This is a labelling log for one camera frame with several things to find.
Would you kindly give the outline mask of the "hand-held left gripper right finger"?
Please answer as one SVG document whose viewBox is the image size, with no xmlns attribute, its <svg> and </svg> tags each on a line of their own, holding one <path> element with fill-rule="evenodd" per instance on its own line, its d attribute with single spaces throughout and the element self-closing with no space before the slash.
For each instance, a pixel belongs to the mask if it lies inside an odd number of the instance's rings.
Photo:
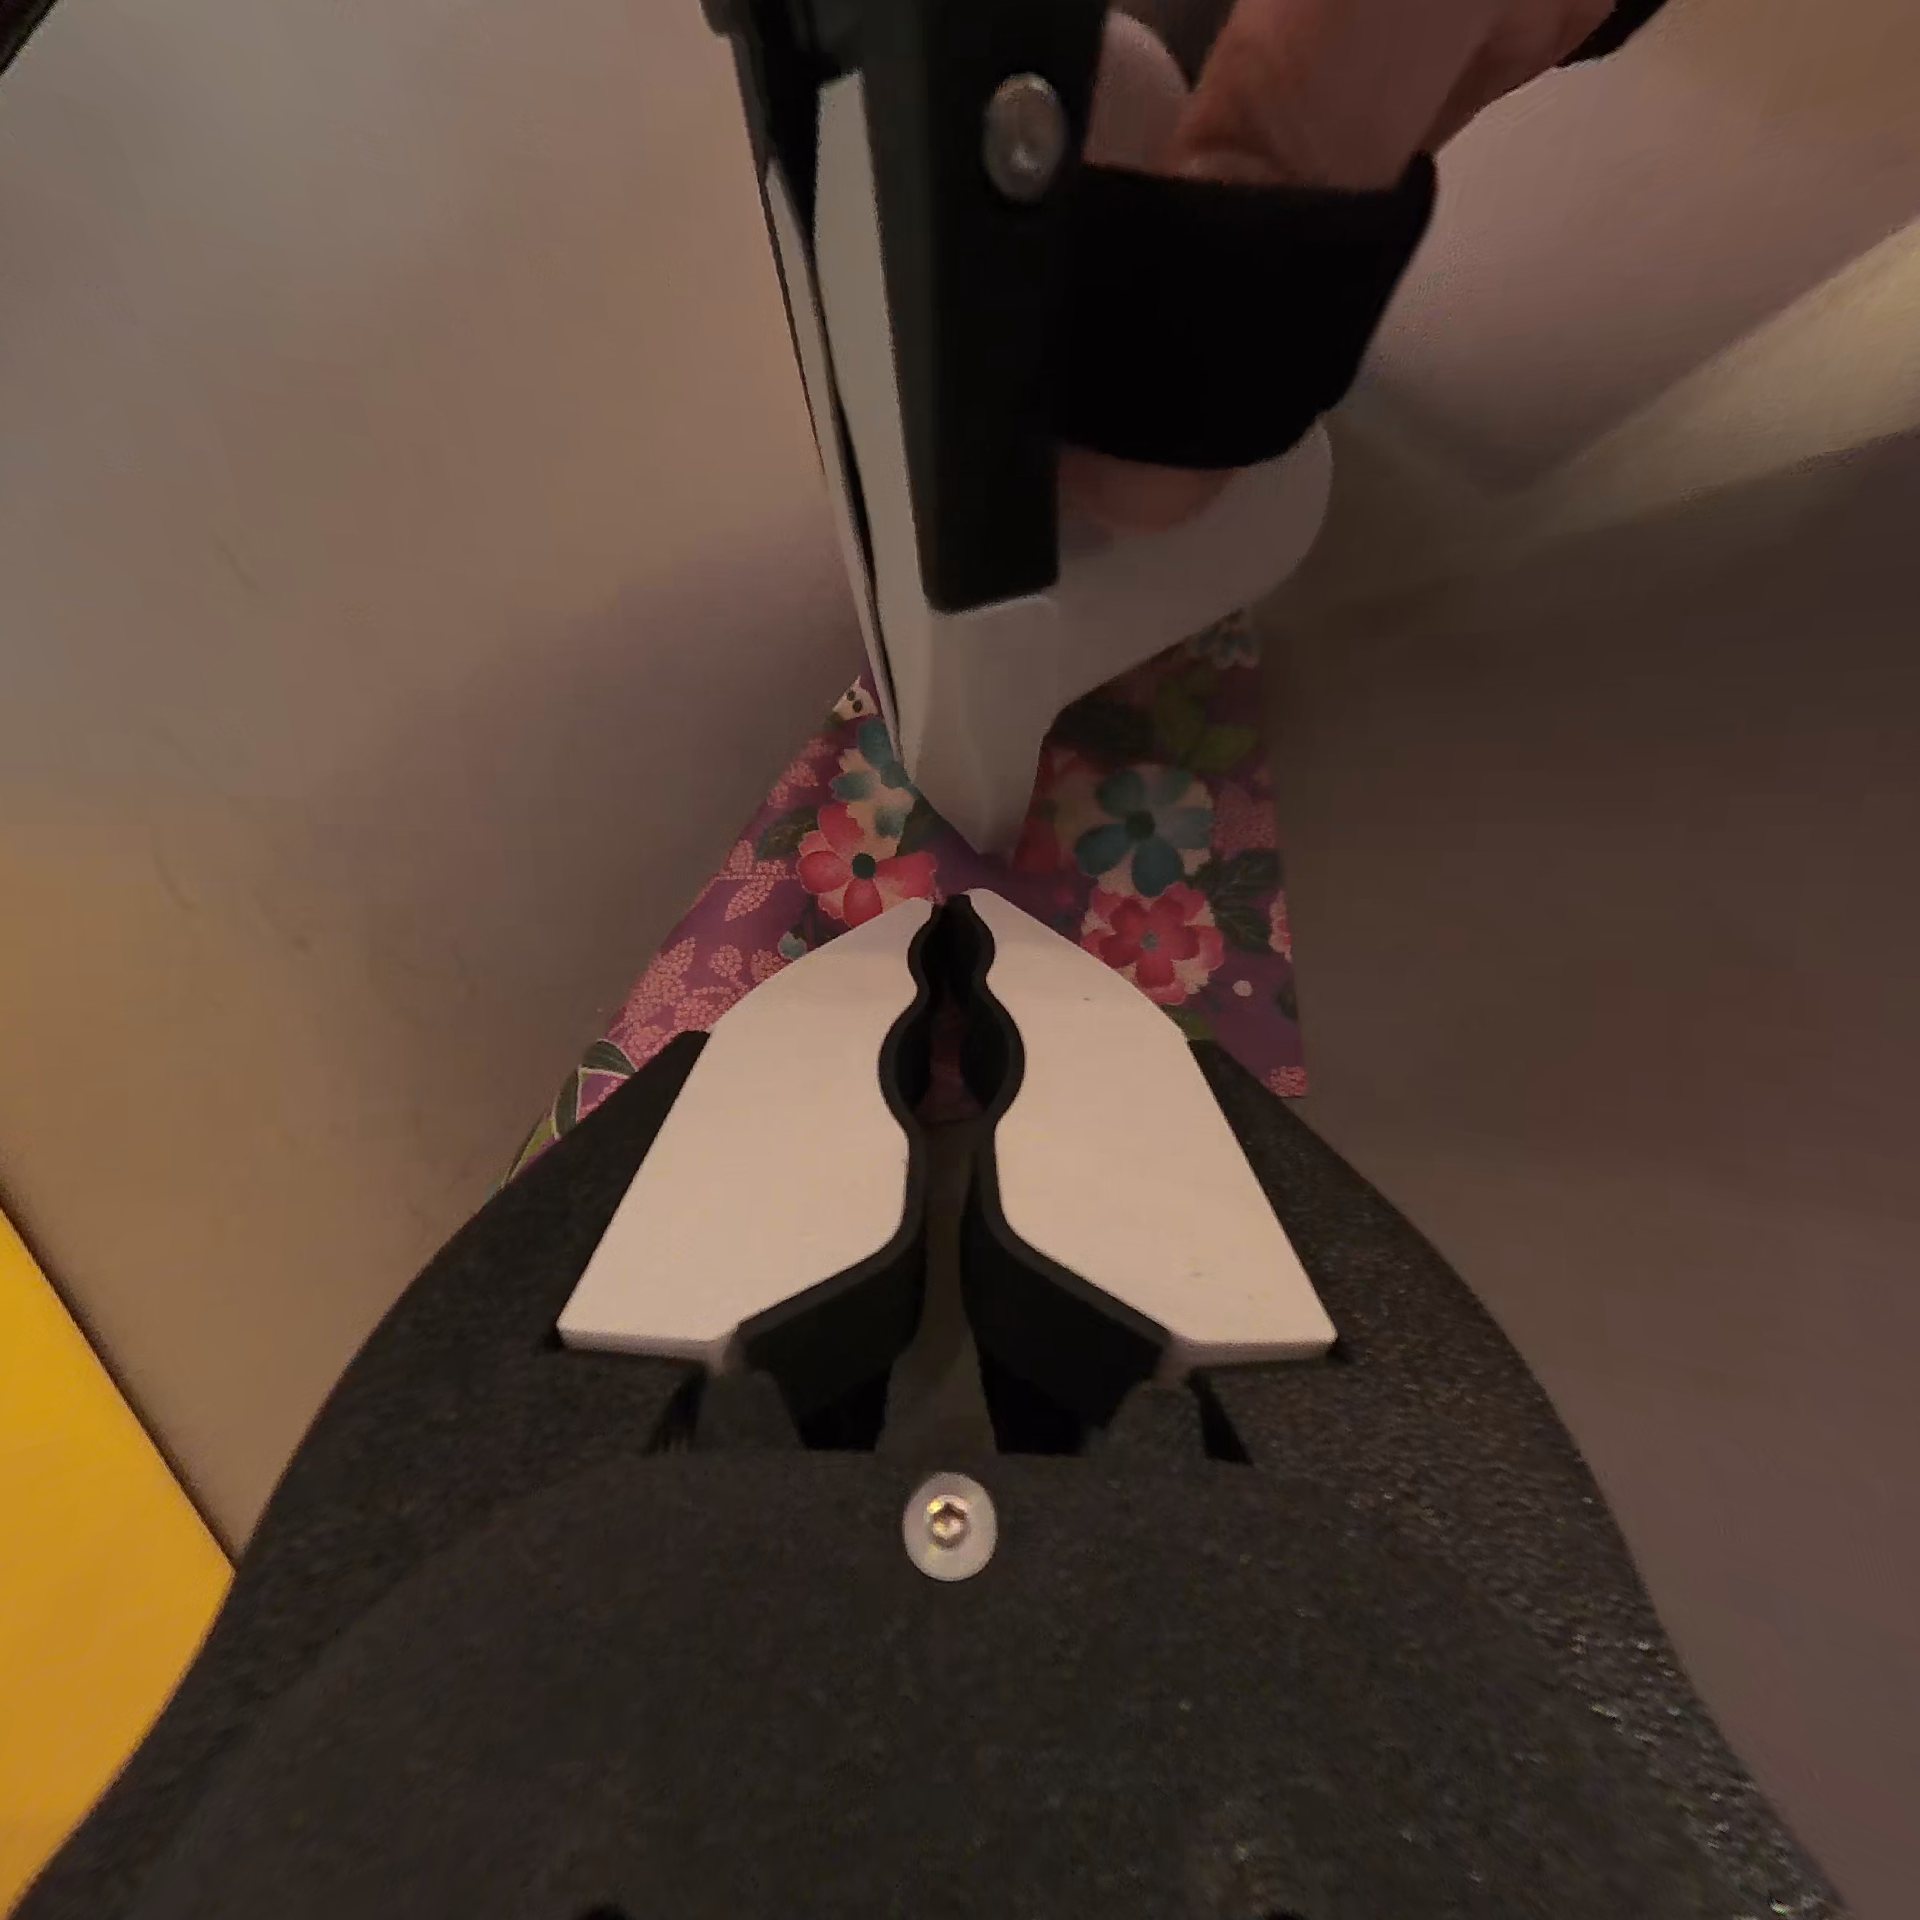
<svg viewBox="0 0 1920 1920">
<path fill-rule="evenodd" d="M 948 904 L 982 1137 L 962 1296 L 985 1370 L 1078 1433 L 1143 1386 L 1325 1360 L 1334 1322 L 1184 1032 L 986 892 Z"/>
</svg>

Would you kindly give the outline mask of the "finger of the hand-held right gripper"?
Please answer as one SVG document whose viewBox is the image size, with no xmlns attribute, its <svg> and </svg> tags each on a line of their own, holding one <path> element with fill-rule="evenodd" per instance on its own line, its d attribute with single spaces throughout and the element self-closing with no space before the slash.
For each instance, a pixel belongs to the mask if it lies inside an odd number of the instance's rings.
<svg viewBox="0 0 1920 1920">
<path fill-rule="evenodd" d="M 848 417 L 831 370 L 831 348 L 821 289 L 812 268 L 809 231 L 804 228 L 799 208 L 778 163 L 764 163 L 759 187 L 774 243 L 774 263 L 799 364 L 806 417 L 822 464 L 822 479 L 831 503 L 831 524 L 848 571 L 848 587 L 853 592 L 873 698 L 888 739 L 897 739 L 896 687 L 885 649 L 873 576 L 873 531 L 858 486 Z"/>
<path fill-rule="evenodd" d="M 1039 670 L 1037 644 L 1056 640 L 1061 623 L 1045 594 L 968 612 L 927 601 L 858 75 L 821 92 L 816 281 L 871 524 L 896 754 L 948 827 L 982 852 L 1002 852 L 1016 841 L 1048 727 L 1025 675 Z"/>
</svg>

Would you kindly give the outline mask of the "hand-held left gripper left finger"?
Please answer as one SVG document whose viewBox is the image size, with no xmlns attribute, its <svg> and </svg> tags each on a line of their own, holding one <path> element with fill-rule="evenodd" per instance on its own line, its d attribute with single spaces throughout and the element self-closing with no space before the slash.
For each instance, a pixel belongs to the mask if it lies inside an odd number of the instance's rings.
<svg viewBox="0 0 1920 1920">
<path fill-rule="evenodd" d="M 764 1384 L 801 1446 L 873 1454 L 927 1308 L 944 911 L 798 960 L 698 1036 L 560 1310 L 568 1353 Z"/>
</svg>

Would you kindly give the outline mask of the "purple floral origami paper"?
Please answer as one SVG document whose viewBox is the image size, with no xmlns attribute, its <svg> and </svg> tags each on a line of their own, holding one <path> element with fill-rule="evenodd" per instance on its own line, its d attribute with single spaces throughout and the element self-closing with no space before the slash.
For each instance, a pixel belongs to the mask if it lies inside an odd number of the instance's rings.
<svg viewBox="0 0 1920 1920">
<path fill-rule="evenodd" d="M 1089 954 L 1189 1040 L 1306 1092 L 1261 643 L 1231 612 L 1070 704 L 1014 851 L 980 855 L 912 787 L 869 679 L 801 740 L 521 1145 L 511 1176 L 663 1047 L 914 902 L 991 892 Z"/>
</svg>

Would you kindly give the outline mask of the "person's right hand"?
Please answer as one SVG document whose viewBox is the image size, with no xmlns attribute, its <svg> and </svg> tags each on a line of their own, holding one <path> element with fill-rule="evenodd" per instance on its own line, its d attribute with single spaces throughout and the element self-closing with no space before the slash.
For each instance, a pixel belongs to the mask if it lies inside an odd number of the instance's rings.
<svg viewBox="0 0 1920 1920">
<path fill-rule="evenodd" d="M 1192 87 L 1113 17 L 1063 218 L 1047 424 L 1063 514 L 1191 521 L 1336 407 L 1436 204 L 1436 159 L 1605 3 L 1242 3 Z"/>
</svg>

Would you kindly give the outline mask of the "pale cloth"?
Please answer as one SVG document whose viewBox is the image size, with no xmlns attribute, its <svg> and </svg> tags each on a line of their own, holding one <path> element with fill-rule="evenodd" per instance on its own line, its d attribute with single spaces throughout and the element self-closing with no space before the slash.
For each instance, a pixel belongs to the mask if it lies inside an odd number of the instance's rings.
<svg viewBox="0 0 1920 1920">
<path fill-rule="evenodd" d="M 1542 544 L 1681 510 L 1918 431 L 1918 223 L 1879 240 L 1541 479 L 1495 487 L 1409 432 L 1334 434 L 1340 532 L 1414 553 Z"/>
</svg>

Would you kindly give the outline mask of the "yellow board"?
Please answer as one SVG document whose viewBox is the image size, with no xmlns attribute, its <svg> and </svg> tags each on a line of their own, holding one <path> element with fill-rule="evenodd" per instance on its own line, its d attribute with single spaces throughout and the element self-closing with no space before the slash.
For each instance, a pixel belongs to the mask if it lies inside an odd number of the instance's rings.
<svg viewBox="0 0 1920 1920">
<path fill-rule="evenodd" d="M 231 1561 L 2 1223 L 2 1914 L 198 1652 Z"/>
</svg>

